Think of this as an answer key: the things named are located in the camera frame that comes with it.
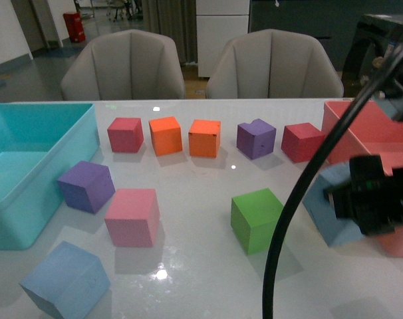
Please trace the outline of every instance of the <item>chair back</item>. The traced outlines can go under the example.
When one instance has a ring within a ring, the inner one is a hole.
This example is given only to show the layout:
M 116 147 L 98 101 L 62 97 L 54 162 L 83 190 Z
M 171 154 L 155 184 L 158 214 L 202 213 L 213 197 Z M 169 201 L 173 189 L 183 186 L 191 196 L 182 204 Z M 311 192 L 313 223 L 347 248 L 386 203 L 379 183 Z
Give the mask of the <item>chair back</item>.
M 207 98 L 342 95 L 342 82 L 318 40 L 273 29 L 229 41 L 206 89 Z
M 63 78 L 61 88 L 66 100 L 185 97 L 173 40 L 140 30 L 112 33 L 90 41 Z

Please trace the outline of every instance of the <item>teal plastic bin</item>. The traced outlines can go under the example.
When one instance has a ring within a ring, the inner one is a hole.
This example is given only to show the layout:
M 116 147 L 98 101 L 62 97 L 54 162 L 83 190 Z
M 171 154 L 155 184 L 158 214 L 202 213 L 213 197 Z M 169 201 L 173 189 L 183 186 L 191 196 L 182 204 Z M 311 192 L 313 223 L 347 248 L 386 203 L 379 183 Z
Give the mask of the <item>teal plastic bin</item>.
M 35 242 L 63 200 L 57 178 L 99 145 L 92 104 L 0 104 L 0 249 Z

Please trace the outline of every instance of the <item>white cabinet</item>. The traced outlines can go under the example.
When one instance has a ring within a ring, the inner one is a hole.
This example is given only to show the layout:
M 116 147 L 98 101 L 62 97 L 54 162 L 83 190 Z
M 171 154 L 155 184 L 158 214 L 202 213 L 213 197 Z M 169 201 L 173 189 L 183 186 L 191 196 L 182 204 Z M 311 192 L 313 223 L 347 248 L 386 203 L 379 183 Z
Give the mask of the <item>white cabinet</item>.
M 225 44 L 249 28 L 250 0 L 197 0 L 198 75 L 210 77 Z

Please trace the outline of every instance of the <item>light blue cube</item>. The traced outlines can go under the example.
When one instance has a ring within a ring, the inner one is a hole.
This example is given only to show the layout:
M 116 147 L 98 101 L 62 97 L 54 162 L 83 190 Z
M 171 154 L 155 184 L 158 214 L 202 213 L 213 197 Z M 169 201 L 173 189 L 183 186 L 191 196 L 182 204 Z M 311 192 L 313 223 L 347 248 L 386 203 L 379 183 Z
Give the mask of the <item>light blue cube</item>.
M 110 281 L 97 256 L 63 241 L 20 285 L 48 315 L 78 319 L 90 312 Z
M 342 245 L 364 238 L 351 219 L 337 219 L 335 210 L 323 195 L 324 189 L 350 178 L 349 163 L 339 163 L 322 170 L 308 190 L 303 205 L 317 226 L 327 246 Z

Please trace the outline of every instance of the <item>table surface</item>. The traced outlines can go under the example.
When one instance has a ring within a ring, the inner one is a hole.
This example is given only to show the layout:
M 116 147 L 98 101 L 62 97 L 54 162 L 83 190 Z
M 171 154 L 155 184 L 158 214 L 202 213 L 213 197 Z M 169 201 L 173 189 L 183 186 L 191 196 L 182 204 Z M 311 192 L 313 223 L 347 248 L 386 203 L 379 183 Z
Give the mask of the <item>table surface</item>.
M 50 318 L 19 282 L 62 241 L 100 257 L 111 281 L 87 318 L 261 318 L 267 252 L 243 252 L 230 226 L 231 198 L 268 187 L 286 202 L 306 163 L 293 164 L 281 151 L 284 126 L 310 122 L 320 129 L 323 102 L 97 102 L 100 149 L 92 161 L 110 168 L 117 189 L 156 189 L 156 244 L 115 247 L 104 223 L 111 200 L 96 215 L 63 202 L 31 248 L 0 251 L 0 318 Z M 148 121 L 166 116 L 181 124 L 184 150 L 156 157 Z M 112 153 L 106 130 L 116 117 L 142 119 L 137 154 Z M 277 137 L 272 154 L 252 161 L 235 144 L 237 125 L 256 118 L 276 127 Z M 221 121 L 217 158 L 189 155 L 195 119 Z M 371 238 L 327 247 L 300 205 L 280 256 L 275 318 L 403 319 L 403 259 L 386 256 Z

